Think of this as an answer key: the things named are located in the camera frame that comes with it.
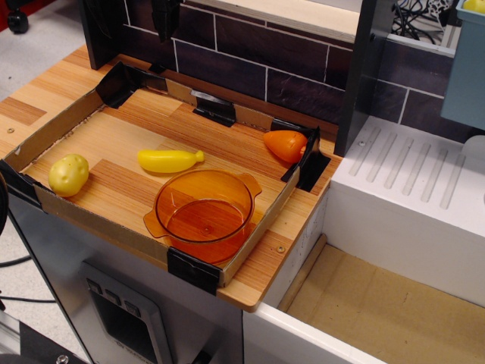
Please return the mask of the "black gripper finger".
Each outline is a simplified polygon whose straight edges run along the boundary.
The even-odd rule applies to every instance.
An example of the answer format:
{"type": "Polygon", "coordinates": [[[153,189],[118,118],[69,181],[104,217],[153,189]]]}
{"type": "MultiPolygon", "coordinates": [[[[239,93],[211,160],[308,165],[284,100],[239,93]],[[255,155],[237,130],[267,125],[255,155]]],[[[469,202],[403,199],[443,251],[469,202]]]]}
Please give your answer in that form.
{"type": "Polygon", "coordinates": [[[180,1],[152,0],[152,20],[161,42],[168,41],[179,26],[180,1]]]}

